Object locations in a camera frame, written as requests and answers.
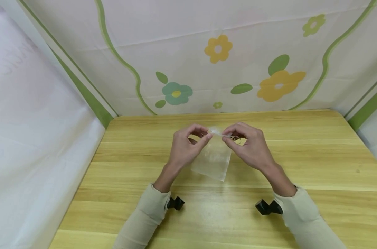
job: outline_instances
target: wood grain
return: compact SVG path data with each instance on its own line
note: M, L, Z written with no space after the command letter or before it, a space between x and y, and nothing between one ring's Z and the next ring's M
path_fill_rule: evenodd
M110 249L141 193L168 159L173 132L191 123L225 128L238 121L264 131L276 161L306 188L348 248L377 248L377 162L331 110L118 117L109 125L51 249ZM185 168L149 248L297 248L280 215L261 216L272 200L265 178L232 154L224 182Z

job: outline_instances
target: teal flower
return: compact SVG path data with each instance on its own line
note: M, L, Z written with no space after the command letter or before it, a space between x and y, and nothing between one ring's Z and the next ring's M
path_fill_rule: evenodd
M162 88L165 94L165 100L171 105L180 105L188 102L188 97L192 95L192 89L186 85L180 85L176 82L169 82Z

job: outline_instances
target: person's right hand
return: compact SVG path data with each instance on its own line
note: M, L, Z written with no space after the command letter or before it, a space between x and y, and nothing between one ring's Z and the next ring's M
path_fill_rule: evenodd
M264 172L266 168L275 165L273 156L267 147L263 132L260 129L239 122L229 126L222 132L223 135L229 133L233 133L233 136L239 138L246 138L246 142L243 145L236 144L229 137L223 137L222 140L247 165L262 172Z

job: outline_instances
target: green leaf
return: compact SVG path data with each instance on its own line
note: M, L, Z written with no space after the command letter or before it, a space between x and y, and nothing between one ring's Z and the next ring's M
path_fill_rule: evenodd
M157 75L157 78L159 79L160 82L162 82L164 84L168 83L168 77L166 77L165 74L163 74L161 72L156 72L155 74Z
M234 86L233 89L231 89L231 93L232 94L241 94L241 93L244 93L244 92L249 92L250 90L252 90L252 86L249 85L249 84L239 84L237 86Z
M162 108L166 104L165 100L159 100L157 103L155 103L156 108Z
M268 74L272 76L275 72L284 70L289 62L289 55L280 55L275 58L268 67Z

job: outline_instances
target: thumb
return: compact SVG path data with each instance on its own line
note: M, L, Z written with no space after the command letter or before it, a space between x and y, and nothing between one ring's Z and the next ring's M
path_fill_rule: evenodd
M240 145L236 144L231 138L229 137L222 137L223 142L227 144L230 149L232 149L234 152L240 147Z
M200 150L202 150L205 145L208 144L209 140L211 140L212 138L212 134L206 134L205 136L203 136L197 143L196 143L196 146L199 147Z

